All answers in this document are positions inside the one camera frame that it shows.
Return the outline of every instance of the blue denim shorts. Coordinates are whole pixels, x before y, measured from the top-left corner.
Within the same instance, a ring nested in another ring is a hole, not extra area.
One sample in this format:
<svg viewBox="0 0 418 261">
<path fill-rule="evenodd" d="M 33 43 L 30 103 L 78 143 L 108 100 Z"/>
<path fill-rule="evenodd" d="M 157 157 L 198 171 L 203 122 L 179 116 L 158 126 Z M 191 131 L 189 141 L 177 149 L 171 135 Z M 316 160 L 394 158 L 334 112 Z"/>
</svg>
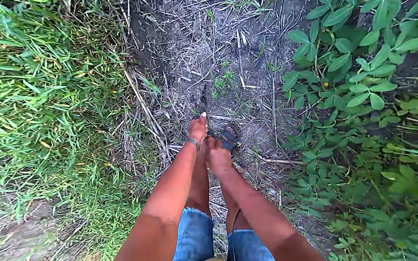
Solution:
<svg viewBox="0 0 418 261">
<path fill-rule="evenodd" d="M 212 227 L 211 218 L 204 212 L 193 208 L 184 209 L 178 225 L 174 261 L 204 261 L 214 258 Z M 235 230 L 229 234 L 228 241 L 227 261 L 275 260 L 252 230 Z"/>
</svg>

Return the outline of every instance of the wrist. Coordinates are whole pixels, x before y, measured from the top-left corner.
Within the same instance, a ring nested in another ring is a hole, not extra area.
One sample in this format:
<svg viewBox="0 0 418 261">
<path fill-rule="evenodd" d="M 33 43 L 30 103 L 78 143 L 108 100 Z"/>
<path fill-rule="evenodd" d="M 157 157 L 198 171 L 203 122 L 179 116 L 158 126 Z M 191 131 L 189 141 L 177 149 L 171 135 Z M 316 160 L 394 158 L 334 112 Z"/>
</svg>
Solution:
<svg viewBox="0 0 418 261">
<path fill-rule="evenodd" d="M 222 181 L 225 177 L 233 175 L 234 172 L 235 172 L 235 174 L 238 174 L 235 167 L 233 165 L 231 165 L 230 167 L 225 167 L 223 169 L 220 169 L 215 174 Z"/>
<path fill-rule="evenodd" d="M 196 142 L 198 142 L 199 145 L 201 145 L 204 142 L 204 140 L 202 139 L 202 137 L 196 137 L 195 135 L 191 135 L 190 134 L 188 136 L 188 138 L 196 140 Z"/>
</svg>

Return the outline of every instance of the dirt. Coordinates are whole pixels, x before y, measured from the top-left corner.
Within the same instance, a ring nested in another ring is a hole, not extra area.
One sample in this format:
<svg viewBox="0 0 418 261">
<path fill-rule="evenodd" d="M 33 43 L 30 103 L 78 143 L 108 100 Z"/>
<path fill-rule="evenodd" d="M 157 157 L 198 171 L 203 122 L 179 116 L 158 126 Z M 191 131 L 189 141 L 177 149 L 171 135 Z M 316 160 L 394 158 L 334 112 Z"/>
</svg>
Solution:
<svg viewBox="0 0 418 261">
<path fill-rule="evenodd" d="M 47 202 L 34 202 L 23 220 L 5 215 L 0 205 L 0 260 L 43 260 L 56 248 L 55 221 Z"/>
<path fill-rule="evenodd" d="M 228 122 L 236 123 L 242 137 L 234 153 L 235 165 L 327 255 L 335 239 L 324 223 L 282 206 L 281 202 L 288 200 L 282 192 L 294 166 L 269 162 L 296 157 L 281 147 L 304 117 L 292 108 L 292 101 L 283 97 L 283 74 L 293 69 L 297 47 L 287 32 L 308 28 L 310 21 L 304 17 L 316 3 L 257 3 L 261 9 L 255 4 L 214 1 L 151 1 L 138 7 L 130 4 L 132 10 L 140 10 L 136 13 L 141 16 L 136 19 L 140 28 L 129 31 L 131 42 L 140 46 L 132 50 L 134 62 L 164 93 L 160 98 L 148 97 L 148 102 L 169 144 L 183 144 L 189 122 L 201 112 L 201 101 L 216 132 Z M 227 72 L 233 73 L 232 80 L 225 80 L 224 87 L 217 86 Z M 214 248 L 223 256 L 227 251 L 227 209 L 220 182 L 213 175 L 209 180 Z"/>
</svg>

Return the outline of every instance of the silver bracelet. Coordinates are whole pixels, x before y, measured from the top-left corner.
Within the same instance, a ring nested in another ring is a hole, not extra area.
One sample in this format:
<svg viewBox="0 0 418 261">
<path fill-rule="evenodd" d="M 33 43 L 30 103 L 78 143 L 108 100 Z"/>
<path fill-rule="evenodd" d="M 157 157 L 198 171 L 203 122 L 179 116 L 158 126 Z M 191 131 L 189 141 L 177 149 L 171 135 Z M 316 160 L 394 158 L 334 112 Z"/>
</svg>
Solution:
<svg viewBox="0 0 418 261">
<path fill-rule="evenodd" d="M 188 138 L 187 142 L 188 141 L 192 142 L 194 145 L 196 145 L 196 152 L 198 152 L 199 151 L 199 143 L 196 140 L 190 139 L 190 138 Z"/>
</svg>

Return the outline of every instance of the dirt path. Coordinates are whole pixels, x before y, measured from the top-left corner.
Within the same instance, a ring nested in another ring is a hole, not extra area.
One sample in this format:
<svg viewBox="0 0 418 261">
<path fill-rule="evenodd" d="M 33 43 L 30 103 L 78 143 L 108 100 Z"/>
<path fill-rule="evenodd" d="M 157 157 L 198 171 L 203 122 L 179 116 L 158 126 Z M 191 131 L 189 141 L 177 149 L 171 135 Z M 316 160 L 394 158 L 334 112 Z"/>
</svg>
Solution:
<svg viewBox="0 0 418 261">
<path fill-rule="evenodd" d="M 316 3 L 152 0 L 147 5 L 126 3 L 125 9 L 128 5 L 136 11 L 130 15 L 131 53 L 146 77 L 161 87 L 163 93 L 149 103 L 168 144 L 183 144 L 200 102 L 206 104 L 214 130 L 227 122 L 238 124 L 242 139 L 234 153 L 236 166 L 314 246 L 327 252 L 333 240 L 322 223 L 288 210 L 291 202 L 282 194 L 296 166 L 282 162 L 294 154 L 281 145 L 304 117 L 283 97 L 282 75 L 292 69 L 296 48 L 287 32 L 308 27 L 304 17 Z M 221 254 L 227 250 L 227 209 L 214 176 L 210 193 L 215 249 Z"/>
</svg>

